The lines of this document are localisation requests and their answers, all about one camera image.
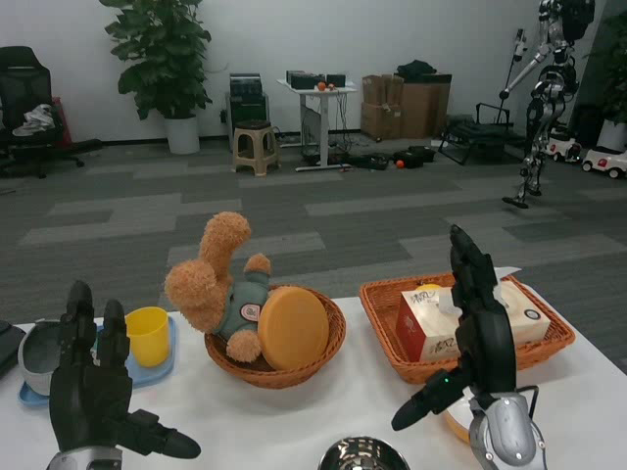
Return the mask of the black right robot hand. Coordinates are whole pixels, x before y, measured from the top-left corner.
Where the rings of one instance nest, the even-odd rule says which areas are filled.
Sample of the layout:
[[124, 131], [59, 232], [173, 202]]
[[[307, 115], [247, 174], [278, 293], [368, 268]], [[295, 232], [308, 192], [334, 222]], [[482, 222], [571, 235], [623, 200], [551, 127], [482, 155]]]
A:
[[515, 344], [505, 307], [496, 300], [498, 279], [488, 254], [459, 226], [450, 228], [453, 303], [461, 309], [456, 330], [458, 366], [440, 369], [395, 413], [391, 425], [401, 431], [428, 413], [439, 414], [468, 388], [483, 401], [516, 389]]

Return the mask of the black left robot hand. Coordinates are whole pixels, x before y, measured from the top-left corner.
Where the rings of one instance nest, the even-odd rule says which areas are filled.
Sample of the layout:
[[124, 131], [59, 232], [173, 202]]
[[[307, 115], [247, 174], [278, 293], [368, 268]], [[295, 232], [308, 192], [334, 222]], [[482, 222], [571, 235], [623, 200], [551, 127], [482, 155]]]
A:
[[98, 329], [91, 289], [75, 281], [60, 319], [59, 345], [49, 396], [59, 452], [51, 469], [120, 469], [124, 448], [177, 459], [201, 454], [196, 441], [163, 426], [157, 415], [128, 411], [133, 382], [125, 362], [130, 341], [119, 301], [107, 302]]

